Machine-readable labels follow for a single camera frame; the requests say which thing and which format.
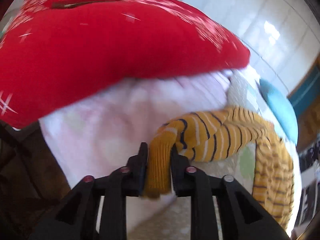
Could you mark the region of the yellow striped knit sweater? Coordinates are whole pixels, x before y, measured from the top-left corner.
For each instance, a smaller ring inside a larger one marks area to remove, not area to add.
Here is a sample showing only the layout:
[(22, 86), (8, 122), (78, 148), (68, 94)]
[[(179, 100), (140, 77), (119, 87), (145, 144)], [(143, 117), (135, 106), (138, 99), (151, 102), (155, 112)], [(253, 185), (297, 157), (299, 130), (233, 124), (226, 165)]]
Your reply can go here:
[(164, 123), (149, 144), (144, 194), (158, 198), (171, 190), (173, 147), (191, 161), (224, 160), (254, 143), (253, 197), (287, 229), (294, 203), (293, 160), (270, 122), (243, 107), (191, 112)]

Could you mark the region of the patterned quilted bedspread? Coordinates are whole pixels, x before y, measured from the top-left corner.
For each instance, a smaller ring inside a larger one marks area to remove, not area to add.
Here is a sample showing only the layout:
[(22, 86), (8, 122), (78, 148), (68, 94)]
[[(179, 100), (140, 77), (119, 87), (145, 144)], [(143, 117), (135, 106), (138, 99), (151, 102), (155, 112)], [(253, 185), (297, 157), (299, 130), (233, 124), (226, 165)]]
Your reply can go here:
[[(285, 229), (290, 231), (293, 229), (298, 215), (299, 200), (301, 196), (300, 190), (302, 188), (296, 145), (286, 136), (278, 120), (264, 100), (260, 88), (257, 87), (257, 82), (252, 79), (247, 79), (244, 74), (239, 71), (234, 72), (231, 76), (231, 84), (227, 91), (226, 107), (229, 106), (243, 107), (259, 114), (264, 120), (270, 122), (278, 137), (283, 139), (283, 142), (285, 143), (285, 147), (293, 160), (294, 172), (293, 210), (287, 229)], [(253, 196), (255, 150), (256, 145), (251, 142), (238, 153), (227, 159), (211, 161), (208, 163), (192, 162), (210, 176), (217, 178), (226, 175), (233, 176)]]

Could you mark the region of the pink fleece blanket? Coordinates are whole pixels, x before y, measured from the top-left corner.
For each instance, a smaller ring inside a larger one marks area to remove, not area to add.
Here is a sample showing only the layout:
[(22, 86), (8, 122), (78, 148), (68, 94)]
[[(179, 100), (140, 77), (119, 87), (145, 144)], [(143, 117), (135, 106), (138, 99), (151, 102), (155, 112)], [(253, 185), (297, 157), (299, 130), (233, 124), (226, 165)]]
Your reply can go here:
[[(86, 175), (109, 175), (150, 142), (166, 121), (188, 112), (221, 109), (227, 103), (230, 70), (176, 79), (127, 79), (40, 119), (41, 131), (71, 187)], [(237, 155), (195, 163), (207, 174), (244, 180)], [(190, 198), (127, 198), (127, 239), (189, 239)]]

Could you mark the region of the light blue pillow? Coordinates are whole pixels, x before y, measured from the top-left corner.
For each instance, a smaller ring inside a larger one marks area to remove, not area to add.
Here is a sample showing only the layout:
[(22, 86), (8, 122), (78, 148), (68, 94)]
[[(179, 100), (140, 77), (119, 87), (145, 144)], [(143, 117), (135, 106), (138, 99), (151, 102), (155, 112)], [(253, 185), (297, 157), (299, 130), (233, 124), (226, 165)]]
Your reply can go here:
[(261, 94), (286, 136), (297, 145), (298, 122), (291, 102), (274, 85), (265, 79), (259, 80)]

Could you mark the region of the wooden door teal glass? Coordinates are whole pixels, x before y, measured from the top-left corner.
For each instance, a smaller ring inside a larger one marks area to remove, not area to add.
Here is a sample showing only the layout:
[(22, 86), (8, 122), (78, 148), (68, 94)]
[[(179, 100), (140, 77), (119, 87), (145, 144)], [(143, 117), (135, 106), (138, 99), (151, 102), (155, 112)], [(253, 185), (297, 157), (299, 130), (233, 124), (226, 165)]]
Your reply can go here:
[(319, 58), (288, 98), (297, 116), (297, 151), (301, 152), (319, 133)]

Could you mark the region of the red embroidered quilt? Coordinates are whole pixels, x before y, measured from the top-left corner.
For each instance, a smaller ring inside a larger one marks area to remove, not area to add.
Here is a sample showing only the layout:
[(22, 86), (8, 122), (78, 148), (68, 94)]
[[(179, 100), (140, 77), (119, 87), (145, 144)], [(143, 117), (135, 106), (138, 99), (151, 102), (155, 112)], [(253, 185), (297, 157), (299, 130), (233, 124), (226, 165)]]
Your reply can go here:
[(240, 69), (249, 57), (178, 0), (25, 0), (1, 38), (1, 120), (21, 129), (126, 77)]

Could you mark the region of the white glossy wardrobe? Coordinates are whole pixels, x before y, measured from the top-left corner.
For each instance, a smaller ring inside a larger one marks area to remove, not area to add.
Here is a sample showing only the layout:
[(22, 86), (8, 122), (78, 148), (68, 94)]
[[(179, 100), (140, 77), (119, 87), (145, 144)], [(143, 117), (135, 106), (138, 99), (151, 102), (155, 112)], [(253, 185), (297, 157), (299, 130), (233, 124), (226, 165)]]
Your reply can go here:
[(206, 0), (203, 10), (248, 46), (249, 64), (285, 95), (319, 54), (319, 23), (304, 0)]

